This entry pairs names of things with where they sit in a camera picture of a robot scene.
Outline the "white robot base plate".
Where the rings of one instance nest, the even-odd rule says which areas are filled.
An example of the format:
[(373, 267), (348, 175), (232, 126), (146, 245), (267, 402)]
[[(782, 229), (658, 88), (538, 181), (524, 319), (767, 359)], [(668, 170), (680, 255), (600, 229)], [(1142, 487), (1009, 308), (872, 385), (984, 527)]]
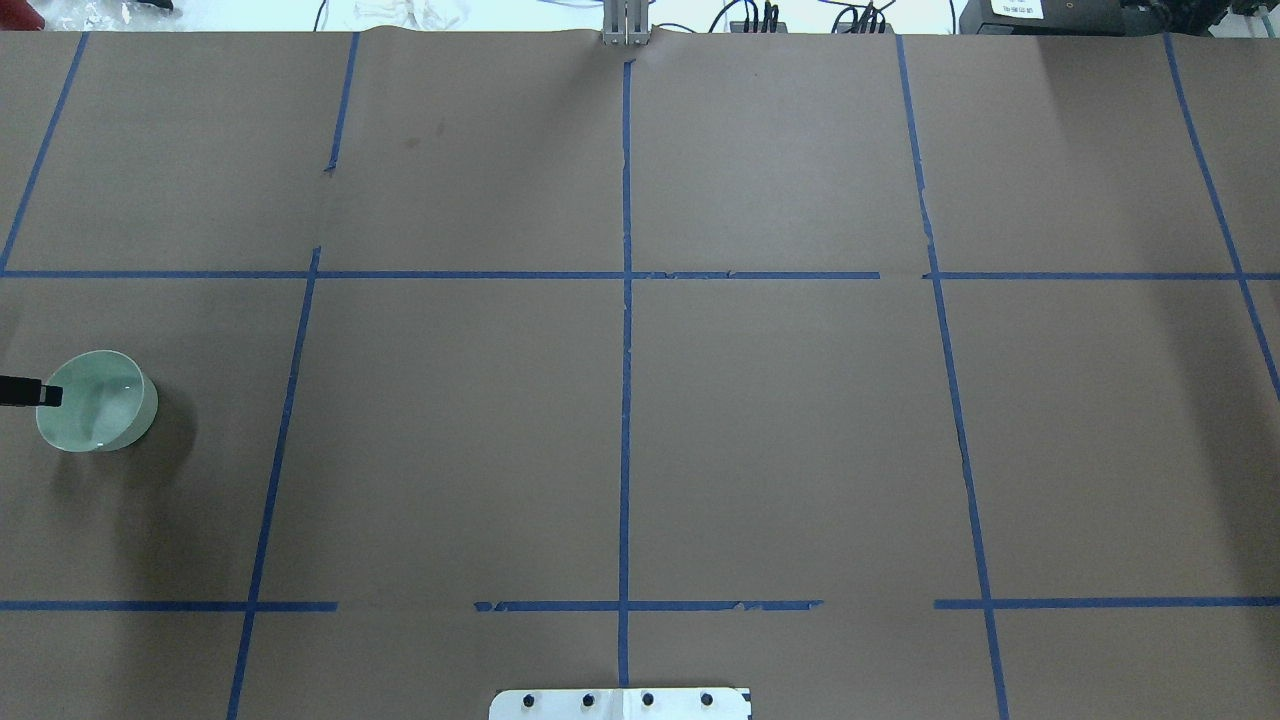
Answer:
[(750, 691), (732, 687), (511, 689), (489, 719), (751, 719)]

